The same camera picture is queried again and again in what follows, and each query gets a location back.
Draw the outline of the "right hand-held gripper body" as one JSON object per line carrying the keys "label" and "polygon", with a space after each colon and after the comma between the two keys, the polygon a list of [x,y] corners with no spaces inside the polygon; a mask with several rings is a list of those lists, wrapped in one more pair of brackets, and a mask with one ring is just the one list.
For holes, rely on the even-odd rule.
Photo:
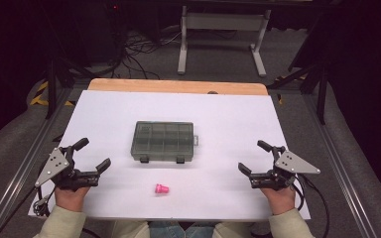
{"label": "right hand-held gripper body", "polygon": [[266,152],[273,155],[273,168],[263,174],[249,172],[252,188],[271,188],[280,190],[291,186],[296,175],[320,173],[320,169],[308,163],[284,146],[262,146]]}

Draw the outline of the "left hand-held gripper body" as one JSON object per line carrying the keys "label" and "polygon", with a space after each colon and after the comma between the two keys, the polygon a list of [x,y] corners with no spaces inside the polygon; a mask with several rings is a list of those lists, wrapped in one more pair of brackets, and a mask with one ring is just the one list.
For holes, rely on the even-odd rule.
{"label": "left hand-held gripper body", "polygon": [[51,180],[60,189],[77,191],[82,187],[98,186],[98,172],[81,172],[74,167],[75,147],[54,148],[39,173],[35,187]]}

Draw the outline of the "grey transparent compartment box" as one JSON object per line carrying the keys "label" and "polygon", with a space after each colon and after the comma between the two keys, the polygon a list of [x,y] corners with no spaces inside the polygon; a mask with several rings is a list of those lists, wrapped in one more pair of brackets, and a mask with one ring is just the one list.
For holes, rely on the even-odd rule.
{"label": "grey transparent compartment box", "polygon": [[135,125],[131,156],[135,161],[191,162],[198,145],[192,122],[138,121]]}

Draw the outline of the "person's left hand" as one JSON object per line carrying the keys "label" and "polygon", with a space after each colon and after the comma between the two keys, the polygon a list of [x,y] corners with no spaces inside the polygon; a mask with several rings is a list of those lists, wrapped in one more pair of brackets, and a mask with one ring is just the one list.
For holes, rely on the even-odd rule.
{"label": "person's left hand", "polygon": [[81,187],[76,191],[56,188],[56,205],[73,212],[82,212],[85,196],[89,187]]}

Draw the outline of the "person's right hand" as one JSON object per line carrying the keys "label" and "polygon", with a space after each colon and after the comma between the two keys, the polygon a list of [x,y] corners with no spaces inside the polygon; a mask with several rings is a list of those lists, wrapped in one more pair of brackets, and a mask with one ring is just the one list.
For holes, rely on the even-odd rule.
{"label": "person's right hand", "polygon": [[295,208],[296,192],[291,187],[280,190],[262,188],[261,191],[267,197],[273,215],[280,215]]}

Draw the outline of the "yellow black floor tape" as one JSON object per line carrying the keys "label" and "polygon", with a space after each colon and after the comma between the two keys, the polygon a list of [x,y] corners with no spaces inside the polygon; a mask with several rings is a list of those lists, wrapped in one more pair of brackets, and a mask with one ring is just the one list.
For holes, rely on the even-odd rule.
{"label": "yellow black floor tape", "polygon": [[[33,99],[31,100],[30,102],[30,105],[44,105],[44,106],[49,106],[49,101],[48,100],[45,100],[45,99],[42,99],[42,96],[45,92],[46,89],[48,89],[48,85],[49,83],[44,80],[39,88],[37,89],[35,95],[33,96]],[[65,103],[64,103],[65,106],[75,106],[76,105],[76,101],[73,101],[73,100],[67,100]]]}

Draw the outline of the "black tripod stand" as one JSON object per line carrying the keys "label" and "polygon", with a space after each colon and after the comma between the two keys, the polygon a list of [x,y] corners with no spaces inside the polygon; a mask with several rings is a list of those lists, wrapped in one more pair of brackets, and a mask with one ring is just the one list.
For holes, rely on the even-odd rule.
{"label": "black tripod stand", "polygon": [[71,69],[77,71],[85,78],[94,79],[97,75],[85,67],[80,66],[66,58],[52,58],[48,62],[46,70],[48,80],[48,113],[46,118],[50,119],[57,109],[57,81],[60,82],[63,88],[73,87],[75,80]]}
{"label": "black tripod stand", "polygon": [[304,82],[300,85],[301,94],[312,94],[314,89],[318,87],[317,94],[317,119],[321,125],[324,121],[324,108],[327,88],[327,64],[325,62],[313,63],[305,68],[301,68],[287,76],[279,76],[272,84],[267,85],[268,89],[279,89],[280,87],[304,77]]}

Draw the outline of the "person's legs in jeans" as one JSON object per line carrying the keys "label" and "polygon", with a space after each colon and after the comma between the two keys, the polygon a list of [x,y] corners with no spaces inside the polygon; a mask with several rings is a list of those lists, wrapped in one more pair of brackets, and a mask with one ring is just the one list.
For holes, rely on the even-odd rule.
{"label": "person's legs in jeans", "polygon": [[149,223],[150,238],[211,238],[215,223],[153,221]]}

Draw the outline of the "wooden table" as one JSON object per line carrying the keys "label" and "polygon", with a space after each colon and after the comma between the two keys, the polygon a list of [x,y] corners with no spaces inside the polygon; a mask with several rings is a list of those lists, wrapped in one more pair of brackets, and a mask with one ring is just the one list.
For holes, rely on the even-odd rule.
{"label": "wooden table", "polygon": [[262,83],[95,78],[88,90],[226,95],[267,95]]}

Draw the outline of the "white metal stand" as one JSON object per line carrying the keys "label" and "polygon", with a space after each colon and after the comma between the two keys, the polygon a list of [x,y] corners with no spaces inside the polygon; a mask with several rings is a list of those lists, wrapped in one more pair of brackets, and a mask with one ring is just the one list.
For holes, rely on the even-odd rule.
{"label": "white metal stand", "polygon": [[257,40],[250,46],[252,58],[260,77],[267,75],[260,49],[267,30],[271,11],[266,10],[261,15],[193,13],[188,7],[182,8],[181,17],[181,48],[178,62],[178,74],[186,73],[188,54],[188,30],[218,30],[218,31],[256,31]]}

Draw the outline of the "aluminium rail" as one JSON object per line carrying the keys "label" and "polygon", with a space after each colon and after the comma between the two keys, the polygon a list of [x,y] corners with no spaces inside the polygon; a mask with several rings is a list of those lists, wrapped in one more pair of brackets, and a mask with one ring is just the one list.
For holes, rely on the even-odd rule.
{"label": "aluminium rail", "polygon": [[54,138],[67,125],[78,89],[59,92],[58,108],[47,118],[48,108],[30,105],[0,131],[0,238],[32,237],[42,220],[28,214],[36,193],[34,181],[39,166],[57,145]]}
{"label": "aluminium rail", "polygon": [[377,238],[376,232],[370,222],[370,219],[364,209],[362,202],[359,199],[353,183],[347,173],[341,157],[336,150],[336,146],[332,141],[325,125],[322,125],[318,119],[316,112],[316,104],[309,95],[303,95],[305,104],[313,117],[319,134],[324,142],[327,152],[329,153],[329,162],[336,176],[342,193],[357,224],[357,227],[362,235],[362,238]]}

